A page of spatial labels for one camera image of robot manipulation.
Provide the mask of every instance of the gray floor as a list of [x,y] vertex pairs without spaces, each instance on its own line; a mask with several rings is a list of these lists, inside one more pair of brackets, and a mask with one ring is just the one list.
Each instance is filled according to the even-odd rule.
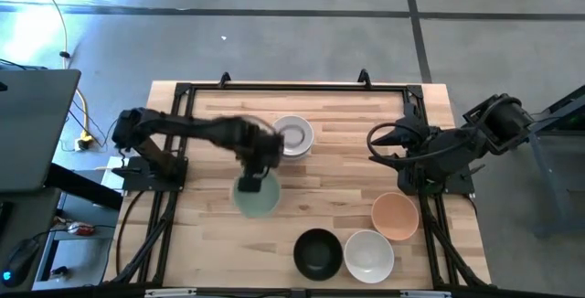
[[[5,0],[46,2],[47,0]],[[406,0],[59,0],[77,5],[408,10]],[[421,11],[583,13],[585,0],[417,0]],[[57,68],[62,32],[53,9],[0,13],[0,58]],[[104,130],[120,110],[144,105],[152,80],[355,80],[420,82],[408,19],[67,15],[71,67]],[[585,81],[585,22],[421,22],[433,82],[446,83],[456,121],[494,93],[540,112]],[[69,121],[71,148],[79,127]],[[57,150],[70,168],[107,163],[106,153]],[[585,235],[536,239],[548,196],[527,146],[487,156],[474,182],[493,282],[508,289],[585,295]]]

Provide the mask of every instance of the teal cup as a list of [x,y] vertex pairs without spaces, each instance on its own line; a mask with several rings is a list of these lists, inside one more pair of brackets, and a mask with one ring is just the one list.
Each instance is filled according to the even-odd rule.
[[276,175],[270,171],[260,186],[260,192],[240,192],[237,184],[239,178],[234,181],[234,187],[231,190],[231,196],[234,204],[242,215],[246,218],[268,217],[278,206],[281,199],[281,183]]

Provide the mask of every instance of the butcher block surface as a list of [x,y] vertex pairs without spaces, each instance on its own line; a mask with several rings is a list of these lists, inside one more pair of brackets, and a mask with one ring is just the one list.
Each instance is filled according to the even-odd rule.
[[[176,81],[155,81],[148,108],[170,112]],[[445,85],[422,85],[429,122],[454,126]],[[185,102],[180,113],[184,113]],[[391,241],[396,260],[389,277],[365,284],[345,265],[324,282],[304,278],[295,268],[293,246],[308,229],[332,231],[345,245],[361,229],[374,229],[372,203],[385,192],[399,192],[397,172],[368,161],[367,132],[376,124],[402,116],[396,92],[198,90],[193,115],[200,118],[250,114],[267,122],[298,115],[314,128],[314,145],[304,159],[282,162],[274,170],[282,184],[279,206],[269,218],[241,216],[230,198],[241,168],[231,151],[195,139],[188,140],[189,168],[179,195],[169,248],[165,286],[303,287],[335,289],[429,289],[431,274],[422,222],[404,241]],[[374,138],[387,131],[380,131]],[[162,147],[163,136],[154,136]],[[384,153],[403,154],[396,147]],[[134,194],[124,199],[119,224]],[[144,241],[154,193],[146,192],[131,212],[122,237],[122,267]],[[419,201],[412,197],[417,208]],[[469,201],[445,196],[452,242],[477,275],[489,282],[489,272],[477,219]],[[154,247],[149,278],[154,274],[159,243]],[[442,249],[441,275],[447,281]],[[115,241],[104,280],[115,276]]]

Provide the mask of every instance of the yellow cable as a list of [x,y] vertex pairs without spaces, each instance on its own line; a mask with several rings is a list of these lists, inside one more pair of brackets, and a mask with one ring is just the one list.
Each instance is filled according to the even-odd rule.
[[[67,27],[65,26],[65,19],[63,18],[63,14],[61,13],[61,9],[59,8],[59,5],[57,4],[57,1],[55,0],[51,0],[53,2],[53,5],[55,6],[55,8],[57,9],[58,12],[58,16],[61,19],[61,25],[63,26],[63,35],[65,37],[65,48],[63,51],[68,52],[67,51],[67,47],[68,47],[68,39],[67,39]],[[63,69],[67,69],[67,61],[65,60],[65,57],[63,57]],[[81,99],[81,109],[83,110],[83,130],[81,131],[81,139],[84,141],[92,141],[93,137],[91,137],[90,135],[90,122],[88,120],[88,108],[87,108],[87,103],[85,102],[85,97],[83,97],[83,94],[81,93],[80,88],[76,88],[75,92],[77,93],[77,95],[80,97]]]
[[88,138],[93,139],[90,136],[90,133],[88,132],[88,129],[90,128],[90,123],[88,120],[88,108],[87,108],[86,103],[85,103],[85,97],[83,96],[83,94],[81,93],[81,90],[79,88],[77,88],[75,90],[75,92],[77,93],[77,95],[81,99],[81,109],[83,109],[83,128],[84,128],[84,130],[81,131],[81,139],[88,139]]

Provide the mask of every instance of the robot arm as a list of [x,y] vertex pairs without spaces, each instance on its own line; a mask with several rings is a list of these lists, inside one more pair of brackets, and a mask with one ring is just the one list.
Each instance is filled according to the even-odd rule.
[[112,134],[116,148],[126,151],[133,148],[148,162],[151,174],[171,180],[177,176],[178,160],[170,152],[161,151],[156,146],[150,139],[154,133],[203,139],[234,151],[244,169],[244,177],[240,181],[243,191],[259,191],[260,180],[270,168],[278,167],[282,155],[282,135],[262,130],[245,116],[206,120],[145,108],[123,111]]
[[[374,127],[367,136],[367,147],[371,161],[399,171],[399,187],[410,193],[415,189],[411,183],[414,171],[429,183],[441,185],[488,152],[500,155],[523,143],[534,122],[522,103],[507,94],[494,95],[471,109],[463,116],[467,124],[461,128],[428,126],[410,104],[405,106],[404,115],[394,123]],[[372,141],[373,133],[386,126],[396,129]],[[406,148],[407,157],[381,155],[373,147],[391,145]]]

